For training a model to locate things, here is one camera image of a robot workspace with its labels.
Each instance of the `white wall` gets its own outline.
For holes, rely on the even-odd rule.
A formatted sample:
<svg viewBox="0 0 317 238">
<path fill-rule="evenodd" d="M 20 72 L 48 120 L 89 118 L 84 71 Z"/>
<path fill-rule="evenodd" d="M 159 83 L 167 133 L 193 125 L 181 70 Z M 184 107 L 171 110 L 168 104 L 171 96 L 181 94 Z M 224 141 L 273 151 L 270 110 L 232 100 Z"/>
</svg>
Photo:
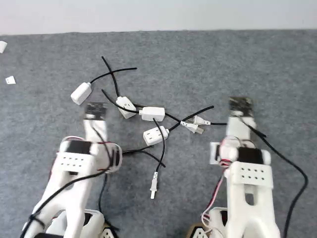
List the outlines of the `white wall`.
<svg viewBox="0 0 317 238">
<path fill-rule="evenodd" d="M 317 0 L 0 0 L 0 35 L 317 28 Z"/>
</svg>

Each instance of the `white connector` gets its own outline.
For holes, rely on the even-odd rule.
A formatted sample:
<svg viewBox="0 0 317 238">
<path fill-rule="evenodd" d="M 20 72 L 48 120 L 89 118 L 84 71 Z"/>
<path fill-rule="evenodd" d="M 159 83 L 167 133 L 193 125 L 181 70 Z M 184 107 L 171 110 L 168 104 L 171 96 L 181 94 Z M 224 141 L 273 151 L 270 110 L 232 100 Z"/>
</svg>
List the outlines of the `white connector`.
<svg viewBox="0 0 317 238">
<path fill-rule="evenodd" d="M 158 176 L 159 176 L 159 173 L 155 171 L 154 175 L 153 175 L 153 179 L 152 179 L 152 185 L 151 185 L 151 188 L 150 188 L 151 199 L 154 199 L 155 192 L 157 192 L 157 190 L 158 190 Z"/>
<path fill-rule="evenodd" d="M 0 53 L 2 54 L 7 46 L 7 42 L 5 41 L 0 41 Z"/>
<path fill-rule="evenodd" d="M 165 108 L 145 107 L 139 110 L 142 120 L 162 121 L 165 117 Z"/>
<path fill-rule="evenodd" d="M 86 98 L 91 94 L 91 84 L 90 83 L 82 83 L 76 88 L 76 90 L 70 95 L 71 99 L 74 103 L 80 105 L 82 104 Z"/>
<path fill-rule="evenodd" d="M 164 126 L 160 126 L 160 129 L 163 133 L 163 137 L 166 140 L 169 134 L 169 130 L 165 129 Z M 155 145 L 157 143 L 160 143 L 162 141 L 162 136 L 160 134 L 160 131 L 157 127 L 154 127 L 150 130 L 143 132 L 143 139 L 145 140 L 145 143 L 149 145 Z"/>
<path fill-rule="evenodd" d="M 118 97 L 116 103 L 125 109 L 136 111 L 135 106 L 130 101 L 130 99 L 128 99 L 127 97 Z M 124 118 L 126 118 L 126 119 L 131 118 L 136 114 L 136 113 L 132 113 L 132 112 L 127 112 L 121 108 L 118 108 L 118 109 L 121 112 L 121 114 L 124 116 Z"/>
<path fill-rule="evenodd" d="M 13 76 L 10 76 L 8 78 L 5 79 L 7 84 L 16 84 L 15 79 Z"/>
<path fill-rule="evenodd" d="M 194 116 L 193 118 L 188 119 L 186 122 L 192 123 L 192 124 L 195 124 L 195 125 L 211 125 L 211 121 L 210 120 L 202 119 L 199 116 Z"/>
<path fill-rule="evenodd" d="M 199 133 L 199 134 L 203 134 L 204 129 L 201 129 L 200 127 L 198 127 L 198 125 L 194 125 L 192 123 L 186 123 L 184 121 L 181 121 L 180 124 L 184 127 L 186 127 L 187 129 L 189 129 L 192 133 Z"/>
</svg>

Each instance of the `robotic arm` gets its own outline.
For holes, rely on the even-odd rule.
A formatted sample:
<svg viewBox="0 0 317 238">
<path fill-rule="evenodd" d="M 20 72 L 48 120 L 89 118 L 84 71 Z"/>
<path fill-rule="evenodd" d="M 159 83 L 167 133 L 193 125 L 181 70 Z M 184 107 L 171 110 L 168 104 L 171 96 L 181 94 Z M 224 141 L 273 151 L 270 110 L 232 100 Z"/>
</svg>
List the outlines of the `robotic arm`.
<svg viewBox="0 0 317 238">
<path fill-rule="evenodd" d="M 21 237 L 99 238 L 103 234 L 102 213 L 85 207 L 92 178 L 113 173 L 122 163 L 121 148 L 107 142 L 105 115 L 103 103 L 89 103 L 84 119 L 86 139 L 66 137 L 61 142 L 48 185 Z M 75 180 L 78 181 L 64 189 Z"/>
<path fill-rule="evenodd" d="M 280 238 L 273 207 L 270 153 L 256 148 L 250 128 L 256 127 L 249 98 L 230 98 L 226 137 L 211 143 L 210 163 L 224 167 L 223 175 L 192 238 Z M 223 178 L 227 180 L 227 208 L 211 209 Z"/>
</svg>

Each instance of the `electrical plug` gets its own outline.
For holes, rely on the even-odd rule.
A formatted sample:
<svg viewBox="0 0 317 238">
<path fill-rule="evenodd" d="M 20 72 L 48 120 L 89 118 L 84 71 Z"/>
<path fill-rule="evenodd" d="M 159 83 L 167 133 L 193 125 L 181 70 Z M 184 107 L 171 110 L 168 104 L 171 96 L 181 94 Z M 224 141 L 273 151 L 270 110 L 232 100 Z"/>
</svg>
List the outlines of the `electrical plug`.
<svg viewBox="0 0 317 238">
<path fill-rule="evenodd" d="M 150 188 L 151 199 L 154 199 L 155 192 L 157 192 L 157 190 L 158 190 L 158 176 L 159 176 L 159 173 L 155 171 L 154 175 L 153 175 L 153 179 L 152 179 L 152 185 L 151 185 L 151 188 Z"/>
<path fill-rule="evenodd" d="M 192 124 L 195 124 L 195 125 L 211 125 L 211 121 L 210 120 L 202 119 L 199 116 L 194 116 L 193 118 L 190 118 L 190 119 L 186 120 L 186 122 L 192 123 Z"/>
<path fill-rule="evenodd" d="M 192 133 L 199 133 L 199 134 L 203 134 L 204 129 L 201 129 L 200 127 L 198 127 L 198 125 L 192 124 L 192 123 L 186 123 L 184 121 L 181 121 L 180 124 L 182 126 L 184 126 L 185 128 L 187 128 L 188 130 L 190 130 Z"/>
</svg>

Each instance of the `black wire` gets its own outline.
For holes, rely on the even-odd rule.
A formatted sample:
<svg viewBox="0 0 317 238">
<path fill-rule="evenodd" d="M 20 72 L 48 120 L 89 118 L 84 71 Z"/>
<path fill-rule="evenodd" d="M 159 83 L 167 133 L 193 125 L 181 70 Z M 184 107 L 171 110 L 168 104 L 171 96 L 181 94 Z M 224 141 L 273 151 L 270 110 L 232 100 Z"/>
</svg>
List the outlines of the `black wire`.
<svg viewBox="0 0 317 238">
<path fill-rule="evenodd" d="M 162 150 L 162 155 L 160 156 L 160 160 L 159 160 L 159 164 L 157 166 L 157 168 L 155 169 L 156 172 L 159 171 L 159 166 L 162 164 L 162 160 L 164 158 L 164 153 L 165 153 L 165 140 L 164 140 L 164 136 L 163 136 L 163 133 L 162 133 L 162 130 L 160 129 L 159 127 L 159 124 L 157 123 L 157 121 L 155 119 L 153 119 L 155 125 L 157 125 L 158 129 L 159 129 L 159 132 L 160 132 L 160 135 L 162 137 L 162 141 L 163 141 L 163 150 Z"/>
<path fill-rule="evenodd" d="M 100 191 L 100 194 L 99 194 L 99 198 L 98 198 L 98 210 L 99 210 L 102 214 L 103 214 L 103 210 L 101 209 L 101 198 L 102 198 L 103 192 L 104 192 L 104 190 L 105 190 L 107 181 L 108 181 L 108 175 L 105 174 L 104 183 L 103 183 L 103 186 L 102 186 L 102 188 L 101 188 L 101 191 Z"/>
<path fill-rule="evenodd" d="M 167 115 L 169 118 L 172 118 L 172 119 L 174 119 L 175 121 L 177 121 L 177 122 L 181 122 L 181 120 L 180 119 L 177 119 L 176 117 L 174 117 L 174 116 L 172 116 L 171 114 L 169 114 L 169 113 L 165 113 L 165 115 Z"/>
<path fill-rule="evenodd" d="M 150 157 L 152 157 L 153 159 L 155 159 L 156 161 L 159 162 L 159 159 L 157 157 L 155 157 L 154 155 L 152 155 L 151 153 L 147 152 L 147 151 L 143 151 L 143 150 L 126 150 L 126 151 L 123 151 L 122 154 L 124 155 L 127 155 L 127 154 L 132 154 L 132 153 L 143 153 L 143 154 L 146 154 Z"/>
<path fill-rule="evenodd" d="M 182 121 L 186 121 L 186 120 L 188 120 L 189 118 L 192 118 L 192 117 L 194 117 L 194 116 L 196 116 L 196 115 L 198 115 L 198 114 L 200 114 L 200 113 L 203 113 L 204 111 L 207 111 L 207 110 L 209 110 L 209 109 L 212 109 L 212 108 L 214 108 L 214 106 L 209 106 L 209 107 L 206 107 L 206 108 L 204 108 L 204 109 L 201 109 L 200 111 L 198 111 L 198 112 L 196 112 L 196 113 L 193 113 L 193 114 L 191 114 L 191 115 L 185 117 Z M 176 124 L 175 124 L 174 126 L 172 126 L 170 129 L 168 129 L 169 132 L 171 132 L 172 130 L 174 130 L 175 128 L 177 128 L 179 125 L 180 125 L 180 122 L 176 123 Z"/>
<path fill-rule="evenodd" d="M 118 227 L 115 227 L 114 225 L 112 225 L 110 223 L 110 221 L 106 218 L 105 214 L 103 213 L 103 211 L 101 209 L 101 199 L 102 199 L 102 196 L 103 196 L 103 193 L 104 193 L 104 190 L 105 190 L 107 182 L 108 182 L 108 174 L 105 174 L 104 183 L 103 183 L 103 186 L 101 188 L 101 191 L 100 191 L 100 194 L 99 194 L 99 198 L 98 198 L 98 210 L 103 214 L 105 223 L 107 225 L 109 225 L 111 228 L 113 228 L 115 231 L 119 231 L 120 229 Z"/>
<path fill-rule="evenodd" d="M 90 83 L 93 83 L 93 82 L 95 82 L 96 80 L 98 80 L 98 79 L 100 79 L 100 78 L 102 78 L 102 77 L 105 77 L 105 76 L 107 76 L 107 75 L 110 75 L 111 73 L 116 73 L 116 72 L 120 72 L 120 71 L 128 71 L 128 70 L 136 70 L 136 69 L 138 69 L 138 68 L 134 67 L 134 68 L 121 68 L 121 69 L 116 69 L 116 70 L 114 70 L 114 71 L 111 71 L 111 72 L 102 74 L 102 75 L 98 76 L 97 78 L 92 79 L 92 80 L 90 81 Z"/>
<path fill-rule="evenodd" d="M 103 59 L 105 65 L 107 66 L 109 72 L 111 73 L 111 77 L 112 77 L 112 80 L 113 80 L 113 83 L 114 83 L 115 93 L 116 93 L 117 96 L 119 97 L 120 94 L 119 94 L 119 89 L 118 89 L 117 80 L 115 79 L 115 76 L 114 76 L 113 72 L 111 71 L 111 67 L 110 67 L 110 65 L 108 64 L 108 62 L 106 61 L 105 57 L 101 56 L 101 58 Z"/>
<path fill-rule="evenodd" d="M 108 100 L 109 100 L 112 104 L 114 104 L 115 106 L 117 106 L 118 108 L 121 108 L 122 110 L 127 111 L 127 112 L 130 112 L 130 113 L 137 113 L 137 114 L 139 113 L 139 111 L 126 109 L 126 108 L 124 108 L 124 107 L 118 105 L 112 98 L 110 98 L 110 97 L 108 96 L 108 94 L 104 91 L 104 89 L 102 89 L 101 91 L 102 91 L 103 94 L 106 96 L 106 98 L 108 98 Z"/>
<path fill-rule="evenodd" d="M 90 179 L 90 178 L 95 178 L 97 176 L 100 176 L 102 175 L 103 173 L 105 173 L 108 169 L 105 169 L 105 170 L 102 170 L 101 172 L 99 173 L 96 173 L 96 174 L 93 174 L 93 175 L 88 175 L 88 176 L 84 176 L 84 177 L 81 177 L 81 178 L 77 178 L 77 179 L 74 179 L 68 183 L 66 183 L 63 187 L 61 187 L 59 190 L 57 190 L 55 193 L 53 193 L 48 199 L 46 199 L 41 205 L 40 207 L 36 210 L 36 212 L 34 214 L 39 214 L 40 211 L 53 199 L 55 198 L 58 194 L 60 194 L 65 188 L 69 187 L 70 185 L 78 182 L 78 181 L 82 181 L 82 180 L 85 180 L 85 179 Z M 31 223 L 33 222 L 33 220 L 29 220 L 28 223 L 26 224 L 25 228 L 23 229 L 22 231 L 22 234 L 20 236 L 20 238 L 24 238 L 27 230 L 29 229 Z"/>
<path fill-rule="evenodd" d="M 107 151 L 107 155 L 108 155 L 109 160 L 113 162 L 113 158 L 110 157 L 110 153 L 109 153 L 108 147 L 107 147 L 107 145 L 106 145 L 106 142 L 104 141 L 104 139 L 103 139 L 103 137 L 100 135 L 100 133 L 94 128 L 93 123 L 92 123 L 92 120 L 89 121 L 89 124 L 90 124 L 90 127 L 95 131 L 95 133 L 97 134 L 97 136 L 99 137 L 99 139 L 103 142 L 103 145 L 104 145 L 104 147 L 105 147 L 105 149 L 106 149 L 106 151 Z"/>
<path fill-rule="evenodd" d="M 250 128 L 251 131 L 253 131 L 275 154 L 277 154 L 280 158 L 282 158 L 285 162 L 287 162 L 288 164 L 290 164 L 291 166 L 293 166 L 297 171 L 299 171 L 302 176 L 304 177 L 304 184 L 302 186 L 302 188 L 299 190 L 299 192 L 296 194 L 296 196 L 294 197 L 293 201 L 291 202 L 291 205 L 288 209 L 288 213 L 287 213 L 287 217 L 286 217 L 286 221 L 285 221 L 285 225 L 284 225 L 284 231 L 283 231 L 283 238 L 287 237 L 287 232 L 288 232 L 288 228 L 290 225 L 290 221 L 291 221 L 291 217 L 292 217 L 292 213 L 294 210 L 294 207 L 296 205 L 296 202 L 298 201 L 299 197 L 302 195 L 302 193 L 304 192 L 304 190 L 307 188 L 308 185 L 308 176 L 305 174 L 305 172 L 298 166 L 296 165 L 294 162 L 290 161 L 289 159 L 287 159 L 284 155 L 282 155 L 280 152 L 278 152 L 263 136 L 264 134 L 259 132 L 258 130 L 256 130 L 255 128 L 253 128 L 252 126 L 248 125 L 247 123 L 245 123 L 243 121 L 243 119 L 241 117 L 239 117 L 241 122 L 243 122 L 248 128 Z"/>
<path fill-rule="evenodd" d="M 226 122 L 211 122 L 210 125 L 227 125 Z"/>
</svg>

